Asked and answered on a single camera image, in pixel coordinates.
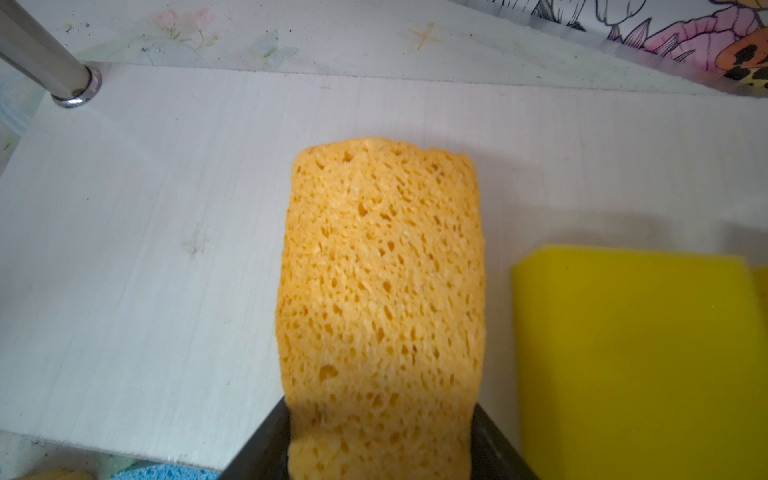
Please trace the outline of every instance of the white board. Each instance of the white board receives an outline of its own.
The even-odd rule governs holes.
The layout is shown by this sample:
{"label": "white board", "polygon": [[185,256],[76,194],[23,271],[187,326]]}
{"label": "white board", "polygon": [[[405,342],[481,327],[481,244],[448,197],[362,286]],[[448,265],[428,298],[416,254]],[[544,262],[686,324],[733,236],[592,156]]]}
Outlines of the white board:
{"label": "white board", "polygon": [[470,154],[480,402],[519,443],[510,267],[544,242],[768,262],[766,101],[102,66],[0,177],[0,429],[224,468],[281,397],[273,322],[303,148]]}

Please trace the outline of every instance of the pink flower print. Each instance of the pink flower print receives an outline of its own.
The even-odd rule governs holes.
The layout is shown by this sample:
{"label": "pink flower print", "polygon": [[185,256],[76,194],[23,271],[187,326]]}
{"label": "pink flower print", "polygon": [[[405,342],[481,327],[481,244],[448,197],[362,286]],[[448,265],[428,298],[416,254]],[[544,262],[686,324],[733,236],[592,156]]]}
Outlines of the pink flower print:
{"label": "pink flower print", "polygon": [[164,12],[158,13],[155,20],[159,26],[170,30],[176,26],[176,23],[179,20],[179,16],[176,15],[176,12],[174,12],[172,8],[169,8]]}
{"label": "pink flower print", "polygon": [[732,6],[708,17],[673,23],[649,37],[643,48],[704,70],[723,73],[723,69],[715,65],[717,56],[759,26],[753,9]]}
{"label": "pink flower print", "polygon": [[196,31],[203,31],[214,20],[214,16],[208,11],[208,7],[198,8],[190,13],[190,25]]}

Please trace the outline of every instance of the metal pole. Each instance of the metal pole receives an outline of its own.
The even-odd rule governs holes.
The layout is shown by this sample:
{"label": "metal pole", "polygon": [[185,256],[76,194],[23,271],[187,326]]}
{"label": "metal pole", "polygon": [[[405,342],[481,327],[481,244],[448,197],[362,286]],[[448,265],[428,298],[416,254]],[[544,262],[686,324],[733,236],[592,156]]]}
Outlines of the metal pole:
{"label": "metal pole", "polygon": [[99,72],[80,63],[15,0],[0,0],[0,58],[65,108],[84,104],[101,86]]}

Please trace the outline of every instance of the blue butterfly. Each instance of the blue butterfly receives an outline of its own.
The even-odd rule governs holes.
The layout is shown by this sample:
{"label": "blue butterfly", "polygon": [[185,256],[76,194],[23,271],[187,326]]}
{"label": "blue butterfly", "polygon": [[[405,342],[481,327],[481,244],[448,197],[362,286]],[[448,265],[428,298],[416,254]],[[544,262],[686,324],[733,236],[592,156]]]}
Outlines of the blue butterfly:
{"label": "blue butterfly", "polygon": [[264,63],[271,68],[279,68],[285,60],[288,60],[299,53],[298,48],[278,47],[278,38],[277,30],[270,30],[257,38],[256,43],[250,48],[254,54],[263,58]]}

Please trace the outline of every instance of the chrome ring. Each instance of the chrome ring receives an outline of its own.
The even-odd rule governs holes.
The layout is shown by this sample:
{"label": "chrome ring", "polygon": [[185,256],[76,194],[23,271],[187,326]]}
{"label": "chrome ring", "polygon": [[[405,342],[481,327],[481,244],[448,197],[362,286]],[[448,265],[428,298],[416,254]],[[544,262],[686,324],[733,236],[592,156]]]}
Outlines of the chrome ring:
{"label": "chrome ring", "polygon": [[88,86],[85,90],[83,90],[77,97],[70,98],[69,100],[55,97],[52,94],[51,98],[53,98],[53,103],[61,108],[75,108],[85,105],[98,93],[98,89],[101,88],[101,73],[95,67],[86,66],[86,68],[88,69],[88,73],[91,74],[91,80],[88,82]]}

